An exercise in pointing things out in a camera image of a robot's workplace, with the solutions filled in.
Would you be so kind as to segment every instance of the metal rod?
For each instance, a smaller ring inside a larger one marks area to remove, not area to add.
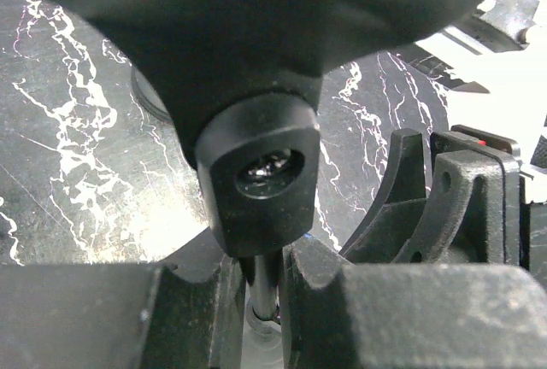
[[[281,251],[276,251],[239,260],[250,287],[250,303],[261,320],[272,320],[277,313],[280,257]]]

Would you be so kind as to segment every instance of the marble table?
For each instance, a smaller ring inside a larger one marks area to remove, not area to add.
[[[0,263],[154,261],[196,236],[196,175],[174,129],[136,102],[131,61],[45,0],[0,0],[0,13]],[[446,130],[444,92],[396,51],[325,77],[313,234],[341,248],[391,132]]]

